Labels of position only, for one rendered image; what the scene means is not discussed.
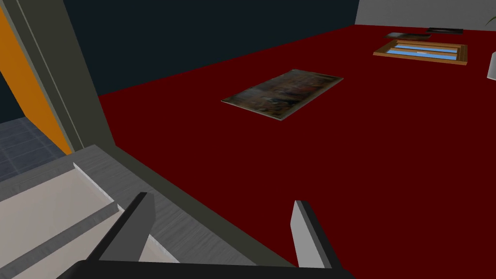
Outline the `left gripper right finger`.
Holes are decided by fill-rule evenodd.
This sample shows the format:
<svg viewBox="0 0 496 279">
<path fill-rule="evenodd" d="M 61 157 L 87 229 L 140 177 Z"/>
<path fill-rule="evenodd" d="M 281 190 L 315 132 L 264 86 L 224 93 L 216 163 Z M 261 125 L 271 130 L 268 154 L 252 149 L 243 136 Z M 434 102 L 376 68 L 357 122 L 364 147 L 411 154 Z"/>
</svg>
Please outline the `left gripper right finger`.
<svg viewBox="0 0 496 279">
<path fill-rule="evenodd" d="M 294 202 L 290 227 L 299 267 L 342 268 L 308 201 Z"/>
</svg>

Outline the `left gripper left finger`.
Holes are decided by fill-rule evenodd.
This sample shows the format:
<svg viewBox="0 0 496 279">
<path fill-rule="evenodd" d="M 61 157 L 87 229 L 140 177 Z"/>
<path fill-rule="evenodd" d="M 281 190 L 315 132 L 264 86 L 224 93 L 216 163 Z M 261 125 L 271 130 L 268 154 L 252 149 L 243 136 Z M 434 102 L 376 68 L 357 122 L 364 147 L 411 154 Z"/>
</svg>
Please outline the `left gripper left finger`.
<svg viewBox="0 0 496 279">
<path fill-rule="evenodd" d="M 87 260 L 137 262 L 154 222 L 154 196 L 141 192 L 111 226 Z"/>
</svg>

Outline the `wooden framed window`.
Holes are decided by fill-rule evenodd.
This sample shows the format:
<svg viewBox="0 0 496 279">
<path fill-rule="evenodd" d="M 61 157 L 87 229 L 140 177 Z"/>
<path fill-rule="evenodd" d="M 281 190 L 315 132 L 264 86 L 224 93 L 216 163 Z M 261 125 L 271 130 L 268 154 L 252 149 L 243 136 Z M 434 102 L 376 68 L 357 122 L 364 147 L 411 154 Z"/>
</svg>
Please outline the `wooden framed window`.
<svg viewBox="0 0 496 279">
<path fill-rule="evenodd" d="M 373 55 L 467 65 L 467 45 L 411 40 L 392 40 L 377 49 Z"/>
</svg>

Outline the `dark brown wall painting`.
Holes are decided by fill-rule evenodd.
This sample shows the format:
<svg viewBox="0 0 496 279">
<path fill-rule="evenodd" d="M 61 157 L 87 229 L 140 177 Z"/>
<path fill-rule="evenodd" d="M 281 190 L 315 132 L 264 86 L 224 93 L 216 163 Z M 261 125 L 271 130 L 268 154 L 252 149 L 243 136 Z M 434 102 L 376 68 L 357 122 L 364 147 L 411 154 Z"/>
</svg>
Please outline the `dark brown wall painting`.
<svg viewBox="0 0 496 279">
<path fill-rule="evenodd" d="M 342 77 L 291 69 L 221 101 L 282 121 L 342 80 Z"/>
</svg>

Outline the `dark framed wall picture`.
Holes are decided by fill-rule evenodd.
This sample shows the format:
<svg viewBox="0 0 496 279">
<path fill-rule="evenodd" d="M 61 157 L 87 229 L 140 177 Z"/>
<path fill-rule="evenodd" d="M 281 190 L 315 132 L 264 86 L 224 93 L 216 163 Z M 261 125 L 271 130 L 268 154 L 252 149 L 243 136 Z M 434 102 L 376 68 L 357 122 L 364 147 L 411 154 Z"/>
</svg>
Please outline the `dark framed wall picture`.
<svg viewBox="0 0 496 279">
<path fill-rule="evenodd" d="M 432 36 L 431 34 L 391 32 L 387 34 L 384 38 L 391 38 L 397 40 L 425 41 L 428 40 L 431 36 Z"/>
</svg>

